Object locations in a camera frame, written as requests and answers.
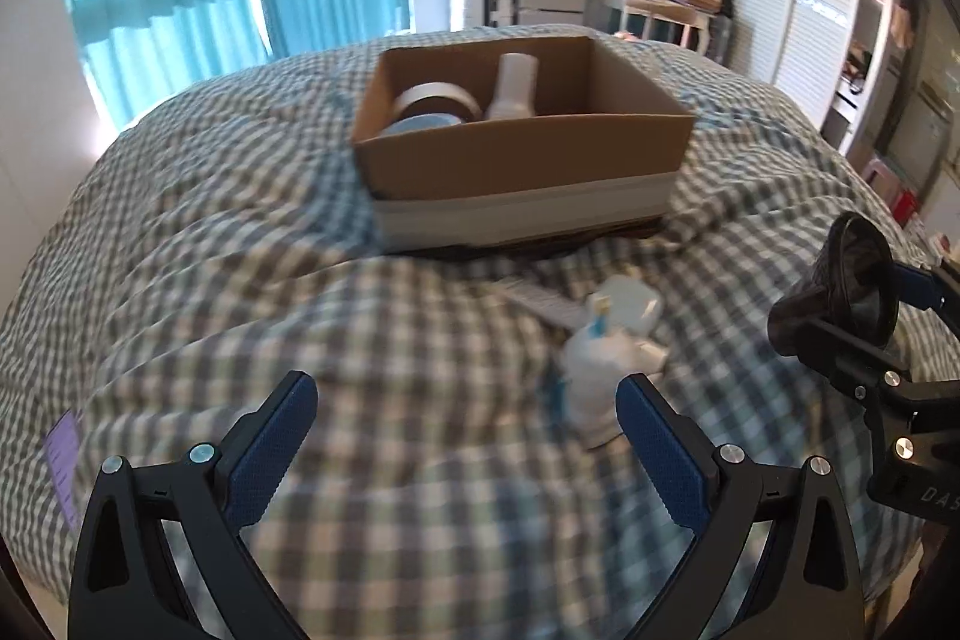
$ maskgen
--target open brown box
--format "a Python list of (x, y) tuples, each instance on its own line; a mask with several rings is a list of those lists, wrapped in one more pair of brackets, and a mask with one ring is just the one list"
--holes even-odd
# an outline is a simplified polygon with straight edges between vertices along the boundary
[[(395, 99), (424, 82), (459, 85), (486, 109), (506, 52), (539, 60), (534, 118), (378, 137)], [(534, 37), (386, 50), (352, 143), (388, 249), (484, 247), (659, 218), (692, 126), (602, 41)]]

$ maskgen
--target silver bolt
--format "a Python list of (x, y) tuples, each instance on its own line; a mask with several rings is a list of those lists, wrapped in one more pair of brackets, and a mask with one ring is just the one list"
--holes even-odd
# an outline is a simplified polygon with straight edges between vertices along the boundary
[(100, 465), (100, 468), (107, 473), (107, 475), (112, 475), (120, 467), (123, 466), (123, 458), (121, 456), (107, 456), (104, 459), (104, 463)]
[(731, 464), (739, 464), (744, 458), (747, 458), (747, 455), (739, 445), (721, 445), (720, 458)]
[(205, 464), (213, 458), (213, 446), (203, 442), (200, 445), (194, 445), (190, 450), (190, 461), (193, 461), (195, 464)]
[(830, 462), (827, 461), (823, 456), (813, 456), (813, 458), (810, 459), (810, 469), (812, 469), (818, 475), (829, 475)]
[(900, 458), (906, 461), (907, 458), (913, 456), (913, 443), (906, 437), (901, 437), (894, 444), (894, 450)]

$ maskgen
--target purple card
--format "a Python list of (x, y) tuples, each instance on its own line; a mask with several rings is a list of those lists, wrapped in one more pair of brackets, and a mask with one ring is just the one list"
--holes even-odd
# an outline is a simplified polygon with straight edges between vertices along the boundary
[(73, 468), (77, 465), (77, 453), (80, 452), (80, 436), (77, 434), (77, 418), (73, 410), (67, 410), (43, 443), (43, 452), (50, 466), (54, 480), (56, 501), (61, 507), (67, 523), (72, 530), (80, 528), (77, 509), (73, 506)]

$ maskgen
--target plaid blanket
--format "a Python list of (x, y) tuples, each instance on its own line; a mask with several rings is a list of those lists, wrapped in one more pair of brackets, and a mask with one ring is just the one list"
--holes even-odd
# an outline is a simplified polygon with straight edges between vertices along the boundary
[[(698, 118), (650, 239), (601, 239), (533, 263), (377, 255), (348, 141), (377, 54), (581, 28), (298, 56), (197, 85), (123, 133), (38, 249), (0, 328), (0, 531), (26, 573), (66, 599), (75, 533), (42, 455), (64, 410), (80, 424), (83, 509), (106, 456), (179, 458), (297, 368), (318, 381), (318, 421), (246, 540), (308, 634), (620, 637), (688, 533), (624, 437), (588, 452), (555, 420), (545, 402), (555, 335), (491, 281), (520, 275), (582, 299), (613, 273), (637, 273), (664, 295), (653, 333), (671, 352), (664, 395), (756, 461), (829, 458), (868, 597), (885, 589), (919, 525), (867, 498), (859, 408), (778, 357), (765, 321), (844, 210), (875, 220), (896, 257), (914, 251), (783, 94), (669, 44), (591, 33)], [(910, 308), (896, 348), (920, 381), (960, 367), (946, 329)], [(757, 533), (717, 627), (761, 544)]]

